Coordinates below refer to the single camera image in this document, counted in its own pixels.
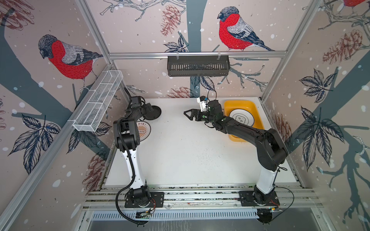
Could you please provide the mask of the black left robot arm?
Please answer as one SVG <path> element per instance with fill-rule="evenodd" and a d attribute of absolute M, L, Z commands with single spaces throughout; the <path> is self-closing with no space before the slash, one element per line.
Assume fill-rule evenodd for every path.
<path fill-rule="evenodd" d="M 146 104 L 141 96 L 132 97 L 125 115 L 114 122 L 115 146 L 122 152 L 128 165 L 131 177 L 130 183 L 124 187 L 128 189 L 125 200 L 135 206 L 144 206 L 151 202 L 151 196 L 146 181 L 140 176 L 140 166 L 136 158 L 137 147 L 140 145 L 138 120 L 153 109 Z"/>

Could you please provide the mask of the small black plate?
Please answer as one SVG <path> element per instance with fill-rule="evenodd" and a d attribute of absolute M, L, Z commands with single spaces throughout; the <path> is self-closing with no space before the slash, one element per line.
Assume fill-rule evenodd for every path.
<path fill-rule="evenodd" d="M 152 105 L 151 107 L 152 107 L 152 110 L 147 111 L 143 115 L 143 118 L 146 120 L 155 120 L 161 116 L 161 109 L 158 106 Z"/>

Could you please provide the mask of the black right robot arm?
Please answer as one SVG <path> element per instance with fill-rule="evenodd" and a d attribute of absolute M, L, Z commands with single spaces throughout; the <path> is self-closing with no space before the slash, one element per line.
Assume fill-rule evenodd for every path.
<path fill-rule="evenodd" d="M 200 109 L 190 109 L 184 112 L 189 120 L 211 123 L 211 127 L 217 131 L 241 138 L 256 147 L 261 171 L 254 186 L 253 202 L 260 206 L 270 202 L 275 197 L 275 179 L 278 169 L 289 155 L 279 133 L 275 129 L 253 128 L 224 115 L 217 100 L 207 102 L 206 97 L 202 96 L 197 101 Z"/>

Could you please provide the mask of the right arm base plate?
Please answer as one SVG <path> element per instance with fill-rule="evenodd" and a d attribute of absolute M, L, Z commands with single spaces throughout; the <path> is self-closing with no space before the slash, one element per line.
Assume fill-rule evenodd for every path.
<path fill-rule="evenodd" d="M 242 207 L 279 207 L 280 202 L 275 190 L 268 194 L 259 191 L 239 191 L 239 201 Z"/>

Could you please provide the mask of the orange sunburst plate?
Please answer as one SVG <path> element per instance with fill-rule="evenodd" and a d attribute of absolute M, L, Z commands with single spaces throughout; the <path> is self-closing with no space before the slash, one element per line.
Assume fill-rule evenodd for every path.
<path fill-rule="evenodd" d="M 144 141 L 149 137 L 151 133 L 151 126 L 145 121 L 138 121 L 136 124 L 139 132 L 140 141 Z"/>

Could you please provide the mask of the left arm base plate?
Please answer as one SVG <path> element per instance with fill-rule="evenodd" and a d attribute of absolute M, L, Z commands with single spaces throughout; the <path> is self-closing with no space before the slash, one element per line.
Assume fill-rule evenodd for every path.
<path fill-rule="evenodd" d="M 125 208 L 162 208 L 164 202 L 164 192 L 152 192 L 150 197 L 134 199 L 132 196 L 127 196 Z"/>

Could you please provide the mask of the white plate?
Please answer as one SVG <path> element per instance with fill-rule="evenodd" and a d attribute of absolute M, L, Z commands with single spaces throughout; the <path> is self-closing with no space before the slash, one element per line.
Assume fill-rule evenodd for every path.
<path fill-rule="evenodd" d="M 254 116 L 247 110 L 244 109 L 235 109 L 230 112 L 229 117 L 238 121 L 241 124 L 252 127 L 255 123 Z"/>

